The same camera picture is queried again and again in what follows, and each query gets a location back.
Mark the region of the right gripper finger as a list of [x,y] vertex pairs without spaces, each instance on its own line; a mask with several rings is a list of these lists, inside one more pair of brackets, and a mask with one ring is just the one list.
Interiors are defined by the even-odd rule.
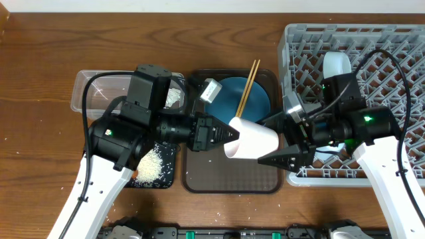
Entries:
[[285,112],[270,113],[266,117],[256,121],[258,125],[262,125],[275,131],[277,134],[288,132],[288,116]]
[[298,172],[301,167],[313,164],[315,145],[294,144],[257,159],[261,165]]

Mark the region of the dark blue plate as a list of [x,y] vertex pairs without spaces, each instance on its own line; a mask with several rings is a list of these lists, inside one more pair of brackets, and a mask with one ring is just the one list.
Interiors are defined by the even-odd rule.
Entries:
[[[219,83],[222,89],[211,104],[205,104],[205,112],[224,123],[229,123],[236,115],[245,85],[246,78],[230,77]],[[257,82],[254,82],[242,113],[242,119],[258,121],[271,111],[270,99],[266,91]]]

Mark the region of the pink cup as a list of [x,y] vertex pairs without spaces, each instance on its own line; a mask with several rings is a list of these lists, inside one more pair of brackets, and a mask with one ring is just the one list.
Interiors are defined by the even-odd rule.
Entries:
[[235,117],[229,126],[239,132],[236,141],[224,144],[224,154],[229,159],[258,159],[279,147],[278,134],[263,125]]

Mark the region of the light blue cup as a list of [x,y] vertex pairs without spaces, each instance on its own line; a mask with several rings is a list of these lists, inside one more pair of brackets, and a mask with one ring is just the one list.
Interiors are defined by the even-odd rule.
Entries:
[[344,143],[337,143],[335,145],[326,145],[323,147],[318,147],[316,149],[316,153],[322,153],[322,154],[330,154],[330,155],[337,155],[342,152],[342,150],[345,148]]

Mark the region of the white paper napkin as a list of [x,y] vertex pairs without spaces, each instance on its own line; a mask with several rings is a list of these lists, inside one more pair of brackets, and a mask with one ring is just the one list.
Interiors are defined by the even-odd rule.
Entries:
[[165,109],[177,109],[180,105],[181,90],[178,88],[170,88],[168,90]]

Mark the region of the wooden chopstick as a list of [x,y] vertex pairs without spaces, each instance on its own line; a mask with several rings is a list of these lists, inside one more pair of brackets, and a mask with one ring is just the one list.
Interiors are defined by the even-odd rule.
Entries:
[[249,97],[250,91],[251,91],[251,89],[252,89],[252,85],[253,85],[253,82],[254,82],[254,79],[255,79],[255,76],[256,76],[256,73],[257,73],[257,70],[258,70],[259,65],[260,65],[260,60],[256,60],[256,66],[254,67],[254,71],[253,71],[253,73],[252,73],[252,77],[251,77],[251,79],[250,79],[250,83],[249,83],[249,86],[248,86],[248,91],[247,91],[247,93],[246,93],[246,96],[245,96],[245,99],[244,99],[244,103],[243,103],[243,105],[242,105],[242,109],[241,109],[241,111],[240,111],[241,116],[240,116],[240,117],[238,117],[238,118],[241,118],[241,117],[242,117],[242,114],[243,114],[243,111],[244,111],[245,105],[246,105],[246,103],[247,103],[247,101],[248,101],[248,97]]
[[248,78],[247,78],[247,81],[246,81],[246,84],[245,84],[245,87],[244,87],[244,91],[243,91],[243,93],[242,93],[242,97],[241,97],[241,99],[240,99],[240,103],[239,103],[239,105],[238,105],[238,109],[237,109],[237,111],[236,111],[236,115],[235,115],[235,117],[240,117],[240,116],[241,116],[240,111],[241,111],[241,109],[242,109],[242,105],[243,105],[243,103],[244,103],[244,99],[245,99],[246,93],[247,93],[247,91],[248,91],[248,86],[249,86],[250,79],[251,79],[251,77],[252,77],[252,73],[253,73],[253,71],[254,71],[254,67],[255,67],[255,66],[256,66],[256,60],[254,60],[253,65],[252,65],[252,67],[251,67],[251,69],[250,69],[250,73],[249,73],[249,75],[248,75]]

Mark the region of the light blue bowl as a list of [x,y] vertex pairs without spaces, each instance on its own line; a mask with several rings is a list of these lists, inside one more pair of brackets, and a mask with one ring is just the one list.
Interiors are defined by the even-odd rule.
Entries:
[[349,57],[343,52],[327,52],[323,59],[323,77],[351,73]]

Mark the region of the orange carrot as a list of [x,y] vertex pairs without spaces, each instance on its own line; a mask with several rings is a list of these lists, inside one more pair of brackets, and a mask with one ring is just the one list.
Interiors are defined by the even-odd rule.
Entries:
[[134,171],[133,172],[133,175],[131,176],[131,178],[132,179],[135,179],[137,177],[137,175],[138,175],[138,171]]

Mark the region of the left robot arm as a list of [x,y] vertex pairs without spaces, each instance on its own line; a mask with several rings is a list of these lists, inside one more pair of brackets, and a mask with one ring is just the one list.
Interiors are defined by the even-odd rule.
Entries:
[[89,79],[82,93],[84,151],[71,193],[49,238],[95,238],[112,203],[155,142],[184,143],[191,151],[209,151],[236,141],[239,132],[206,114],[186,116],[165,107],[169,85],[180,83],[171,71],[140,64],[125,96],[114,98],[102,116],[88,123],[87,96],[92,83],[123,71]]

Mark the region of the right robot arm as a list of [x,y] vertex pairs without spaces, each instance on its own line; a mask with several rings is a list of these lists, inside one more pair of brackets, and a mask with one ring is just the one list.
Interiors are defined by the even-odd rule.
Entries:
[[424,237],[424,193],[407,159],[404,130],[388,107],[369,108],[355,74],[323,81],[325,107],[303,117],[292,108],[276,114],[272,129],[288,146],[258,159],[287,171],[313,163],[317,148],[344,143],[365,172],[393,238]]

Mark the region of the grey dishwasher rack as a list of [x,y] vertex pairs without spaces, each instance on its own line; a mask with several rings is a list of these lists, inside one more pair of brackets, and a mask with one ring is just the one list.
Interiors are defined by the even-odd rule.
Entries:
[[[278,45],[282,93],[297,92],[305,103],[321,93],[326,52],[345,53],[355,69],[372,50],[381,48],[399,61],[411,93],[411,115],[404,140],[412,171],[424,185],[424,25],[366,25],[293,23],[285,27]],[[376,54],[357,75],[367,105],[389,107],[403,125],[406,93],[394,63]]]

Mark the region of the brown plastic serving tray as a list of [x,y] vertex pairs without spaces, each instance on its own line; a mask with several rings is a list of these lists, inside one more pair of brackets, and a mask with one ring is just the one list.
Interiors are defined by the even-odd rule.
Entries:
[[[189,76],[189,82],[201,83],[207,78],[217,82],[230,77],[247,79],[249,73],[248,69],[199,69]],[[272,71],[260,69],[255,82],[266,91],[271,111],[282,106],[278,79]],[[199,102],[197,111],[205,112],[205,104]],[[281,170],[251,159],[229,159],[222,147],[200,152],[184,147],[182,164],[182,184],[192,193],[270,194],[282,185]]]

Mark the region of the clear plastic bin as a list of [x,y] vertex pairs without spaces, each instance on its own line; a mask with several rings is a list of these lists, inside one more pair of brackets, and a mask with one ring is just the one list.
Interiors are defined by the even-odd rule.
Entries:
[[[81,70],[77,73],[70,102],[70,108],[74,112],[82,113],[82,95],[89,79],[103,72],[107,72],[107,70]],[[114,98],[127,95],[130,81],[130,75],[103,76],[93,81],[86,97],[87,117],[91,120],[100,118]],[[185,94],[180,85],[171,81],[169,88],[181,90],[179,108],[182,107]]]

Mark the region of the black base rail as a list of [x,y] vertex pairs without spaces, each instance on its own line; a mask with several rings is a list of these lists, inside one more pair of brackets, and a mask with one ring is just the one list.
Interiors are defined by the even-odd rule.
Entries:
[[102,227],[97,238],[141,238],[141,239],[252,239],[252,238],[330,238],[338,229],[348,229],[354,238],[390,238],[388,230],[361,230],[351,220],[340,220],[325,224],[322,228],[312,228],[292,224],[286,228],[275,229],[231,229],[231,228],[179,228],[147,227],[136,218],[123,218],[111,226]]

